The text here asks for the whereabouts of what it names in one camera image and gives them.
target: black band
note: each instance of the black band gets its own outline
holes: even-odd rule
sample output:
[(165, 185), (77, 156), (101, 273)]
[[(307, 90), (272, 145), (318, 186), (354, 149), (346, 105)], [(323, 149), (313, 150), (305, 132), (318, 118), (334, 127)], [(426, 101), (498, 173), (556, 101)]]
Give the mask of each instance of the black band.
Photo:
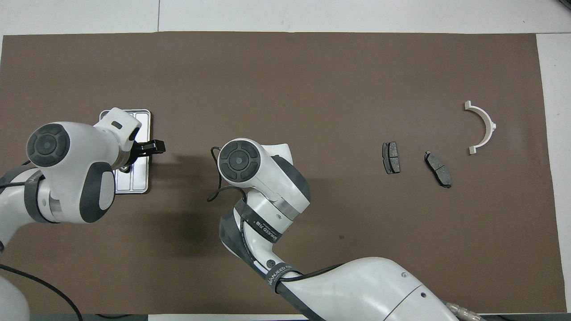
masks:
[[(4, 174), (4, 176), (0, 177), (0, 185), (10, 183), (14, 178), (16, 178), (16, 176), (20, 175), (21, 173), (23, 173), (27, 170), (31, 170), (32, 168), (36, 168), (36, 165), (28, 162), (25, 165), (18, 166), (16, 168), (8, 171), (7, 173)], [(2, 192), (4, 192), (4, 189), (5, 189), (4, 187), (0, 187), (0, 194), (2, 194)]]
[(269, 242), (276, 243), (282, 237), (282, 234), (275, 230), (266, 220), (264, 220), (256, 211), (254, 211), (244, 200), (239, 200), (234, 205), (238, 214), (244, 219), (254, 231), (258, 232), (264, 239)]
[(268, 272), (268, 274), (266, 274), (266, 282), (274, 292), (278, 293), (277, 287), (278, 283), (280, 282), (280, 279), (282, 278), (282, 276), (284, 276), (284, 274), (292, 271), (301, 274), (298, 270), (296, 270), (296, 268), (287, 263), (284, 262), (278, 263), (274, 265), (274, 267)]
[(272, 159), (282, 171), (288, 176), (292, 183), (297, 187), (297, 189), (311, 202), (311, 193), (309, 192), (309, 184), (303, 175), (291, 165), (285, 158), (280, 155), (272, 156)]
[(39, 181), (44, 179), (42, 171), (37, 171), (32, 176), (28, 178), (24, 184), (24, 205), (26, 206), (26, 211), (36, 222), (40, 223), (52, 223), (57, 224), (57, 222), (52, 222), (46, 219), (38, 207), (38, 191), (39, 191)]

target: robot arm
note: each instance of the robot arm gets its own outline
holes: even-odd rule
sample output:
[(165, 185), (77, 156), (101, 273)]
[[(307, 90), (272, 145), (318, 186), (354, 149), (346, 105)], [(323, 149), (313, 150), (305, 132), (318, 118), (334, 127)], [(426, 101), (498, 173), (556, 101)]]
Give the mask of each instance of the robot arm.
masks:
[(0, 250), (24, 224), (93, 223), (115, 197), (113, 170), (140, 156), (164, 152), (135, 142), (141, 123), (113, 108), (94, 126), (55, 122), (29, 138), (30, 162), (0, 178)]
[(356, 315), (363, 321), (457, 320), (436, 295), (391, 260), (363, 258), (303, 275), (273, 253), (274, 243), (311, 200), (287, 145), (235, 139), (221, 149), (218, 168), (231, 185), (252, 188), (245, 201), (222, 217), (222, 243), (309, 320), (351, 320)]

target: white plastic part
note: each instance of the white plastic part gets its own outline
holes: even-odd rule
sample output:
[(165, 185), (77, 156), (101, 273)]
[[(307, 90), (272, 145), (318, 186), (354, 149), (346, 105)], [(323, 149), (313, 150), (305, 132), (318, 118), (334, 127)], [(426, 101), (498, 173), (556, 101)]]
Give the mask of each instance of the white plastic part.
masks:
[[(233, 141), (247, 141), (252, 143), (260, 153), (260, 166), (257, 173), (251, 179), (244, 182), (232, 182), (222, 175), (224, 180), (231, 185), (241, 188), (255, 188), (272, 202), (279, 203), (285, 201), (288, 205), (293, 207), (297, 213), (303, 212), (309, 206), (307, 198), (271, 158), (279, 154), (290, 162), (292, 157), (287, 144), (262, 146), (251, 139), (236, 138), (226, 143), (221, 150)], [(220, 170), (220, 158), (218, 159), (218, 170), (222, 173)]]
[(29, 321), (30, 307), (24, 294), (0, 276), (0, 321)]
[(480, 115), (480, 117), (482, 117), (484, 123), (486, 124), (486, 134), (484, 135), (484, 139), (482, 139), (482, 141), (478, 145), (468, 147), (470, 155), (472, 155), (476, 153), (476, 149), (482, 147), (490, 140), (490, 138), (492, 137), (492, 133), (496, 130), (496, 124), (492, 122), (490, 115), (488, 115), (488, 113), (486, 113), (482, 108), (472, 106), (471, 101), (467, 101), (464, 103), (464, 110), (473, 111), (474, 113)]
[[(120, 128), (112, 125), (114, 122), (119, 123)], [(59, 163), (49, 167), (38, 166), (38, 169), (46, 177), (51, 197), (60, 202), (60, 221), (86, 223), (80, 214), (79, 202), (90, 166), (95, 162), (108, 163), (113, 169), (122, 166), (133, 143), (129, 136), (141, 124), (118, 108), (111, 109), (95, 126), (72, 122), (56, 124), (67, 131), (69, 150)], [(109, 189), (115, 190), (114, 180), (105, 179), (102, 182), (107, 183), (102, 192), (108, 194)]]
[[(12, 182), (24, 182), (37, 171), (37, 168), (27, 170), (16, 176)], [(4, 189), (4, 192), (0, 194), (0, 241), (4, 246), (8, 245), (17, 229), (32, 222), (35, 221), (28, 214), (24, 203), (24, 187), (15, 186)]]
[(354, 260), (329, 272), (283, 284), (328, 321), (457, 321), (410, 272), (384, 258)]
[(410, 293), (385, 321), (458, 321), (448, 308), (427, 287)]

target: metal tray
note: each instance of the metal tray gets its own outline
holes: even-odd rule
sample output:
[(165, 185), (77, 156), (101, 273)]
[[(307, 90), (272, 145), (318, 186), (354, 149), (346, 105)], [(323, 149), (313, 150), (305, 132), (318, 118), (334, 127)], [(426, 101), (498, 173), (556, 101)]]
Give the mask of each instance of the metal tray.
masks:
[[(135, 136), (137, 142), (151, 140), (151, 112), (146, 109), (123, 109), (129, 115), (141, 122), (141, 128)], [(99, 114), (103, 118), (109, 111), (104, 110)], [(143, 194), (148, 189), (149, 157), (141, 157), (131, 165), (129, 172), (115, 170), (115, 193), (116, 194)]]

